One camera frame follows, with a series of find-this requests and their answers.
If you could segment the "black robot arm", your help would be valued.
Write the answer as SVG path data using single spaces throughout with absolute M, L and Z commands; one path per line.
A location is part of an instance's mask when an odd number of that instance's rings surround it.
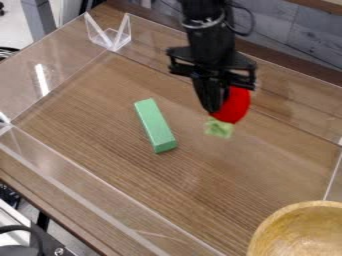
M 232 88 L 256 89 L 257 63 L 236 48 L 256 27 L 253 12 L 234 0 L 179 0 L 187 46 L 170 47 L 169 70 L 189 77 L 202 107 L 218 112 Z

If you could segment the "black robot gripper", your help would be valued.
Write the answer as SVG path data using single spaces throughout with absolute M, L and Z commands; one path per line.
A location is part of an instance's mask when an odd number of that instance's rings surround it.
M 230 52 L 216 64 L 197 62 L 187 46 L 169 48 L 166 54 L 170 73 L 193 79 L 202 107 L 209 113 L 221 110 L 230 96 L 230 86 L 256 90 L 257 62 L 238 51 Z

